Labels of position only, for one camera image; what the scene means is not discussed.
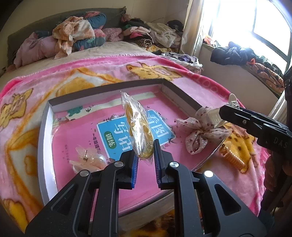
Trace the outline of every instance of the pink blanket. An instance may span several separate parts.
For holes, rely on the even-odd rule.
[[[111,56],[78,60],[11,80],[0,93],[0,197],[22,230],[43,207],[37,177],[37,143],[47,100],[109,83],[165,78],[202,106],[224,105],[230,92],[158,56]],[[254,145],[259,166],[241,174],[221,158],[211,170],[258,214],[267,154]]]

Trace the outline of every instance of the bed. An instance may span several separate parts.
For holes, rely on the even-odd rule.
[[[117,12],[123,12],[124,8],[113,11],[113,15],[117,16]],[[43,207],[36,152],[46,101],[109,83],[154,78],[171,81],[201,106],[220,107],[227,102],[230,93],[209,78],[122,41],[106,42],[101,47],[75,52],[57,60],[44,59],[5,73],[0,78],[0,197],[23,231]],[[249,169],[245,174],[235,170],[219,154],[215,154],[202,170],[212,170],[257,215],[264,192],[263,176],[267,153],[255,142],[253,148],[255,158],[249,160]],[[171,199],[170,195],[159,200],[160,211],[157,210],[157,204],[153,203],[151,205],[155,205],[154,207],[149,205],[145,209],[127,213],[120,218],[122,229],[127,231],[142,226],[171,210]]]

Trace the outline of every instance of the window frame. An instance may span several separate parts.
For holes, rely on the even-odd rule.
[[[220,12],[220,7],[221,7],[221,0],[218,3],[218,7],[217,7],[217,14],[216,16],[212,19],[211,25],[210,25],[210,29],[208,32],[209,36],[213,36],[213,23],[218,19],[218,15]],[[273,45],[271,42],[269,42],[268,40],[266,40],[265,38],[261,37],[260,35],[256,34],[254,32],[255,29],[255,25],[256,25],[256,16],[257,16],[257,7],[258,7],[258,0],[255,0],[255,17],[253,20],[253,29],[251,31],[251,35],[256,38],[257,40],[259,40],[260,42],[262,42],[263,44],[265,44],[266,46],[268,46],[270,49],[272,49],[274,52],[276,52],[281,58],[283,58],[285,60],[285,62],[287,63],[286,65],[286,69],[285,72],[282,72],[283,74],[285,74],[288,70],[289,70],[289,66],[291,63],[291,57],[292,57],[292,32],[290,29],[290,43],[289,43],[289,49],[288,49],[288,55],[286,55],[285,53],[283,53],[280,49],[278,49],[275,45]]]

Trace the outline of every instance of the curtain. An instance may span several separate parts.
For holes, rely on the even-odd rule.
[[[204,0],[190,0],[180,45],[181,53],[199,57],[204,39],[203,6]]]
[[[287,102],[285,100],[285,92],[282,93],[281,97],[278,99],[274,108],[269,114],[269,117],[277,120],[282,124],[286,124],[287,118]]]

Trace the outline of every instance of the white wall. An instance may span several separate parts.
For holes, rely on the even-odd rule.
[[[144,21],[183,24],[189,0],[23,0],[0,31],[0,68],[7,63],[7,37],[22,27],[57,13],[83,8],[127,7],[127,13]]]
[[[199,62],[203,64],[202,75],[218,82],[234,93],[247,108],[268,115],[277,97],[255,76],[237,65],[220,65],[210,62],[212,52],[202,47]]]

